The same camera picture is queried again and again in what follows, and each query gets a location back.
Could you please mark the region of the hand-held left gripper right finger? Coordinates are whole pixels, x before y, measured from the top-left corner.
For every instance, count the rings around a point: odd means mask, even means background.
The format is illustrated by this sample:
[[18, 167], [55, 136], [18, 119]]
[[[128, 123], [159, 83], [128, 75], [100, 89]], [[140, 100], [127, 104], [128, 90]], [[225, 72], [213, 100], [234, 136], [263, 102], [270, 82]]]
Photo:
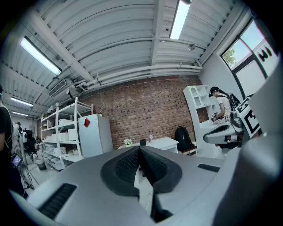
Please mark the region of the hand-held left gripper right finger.
[[211, 226], [223, 193], [214, 179], [223, 159], [175, 154], [142, 146], [139, 162], [153, 186], [151, 216], [139, 225]]

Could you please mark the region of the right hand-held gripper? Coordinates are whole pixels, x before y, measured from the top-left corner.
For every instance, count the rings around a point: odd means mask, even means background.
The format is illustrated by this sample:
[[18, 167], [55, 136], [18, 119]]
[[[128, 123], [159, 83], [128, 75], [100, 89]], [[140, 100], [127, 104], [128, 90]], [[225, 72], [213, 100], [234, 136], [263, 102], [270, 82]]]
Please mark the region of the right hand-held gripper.
[[245, 143], [258, 136], [259, 122], [249, 106], [250, 97], [246, 97], [225, 119], [230, 124], [218, 125], [203, 135], [206, 143]]

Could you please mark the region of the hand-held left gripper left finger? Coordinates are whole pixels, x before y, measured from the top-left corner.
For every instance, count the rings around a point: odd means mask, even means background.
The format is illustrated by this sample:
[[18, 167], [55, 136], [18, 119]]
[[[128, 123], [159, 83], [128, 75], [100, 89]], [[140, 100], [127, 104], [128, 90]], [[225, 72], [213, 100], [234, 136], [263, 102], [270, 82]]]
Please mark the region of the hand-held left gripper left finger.
[[102, 181], [102, 166], [128, 148], [73, 163], [37, 187], [28, 199], [11, 196], [38, 226], [152, 226], [135, 196], [119, 196]]

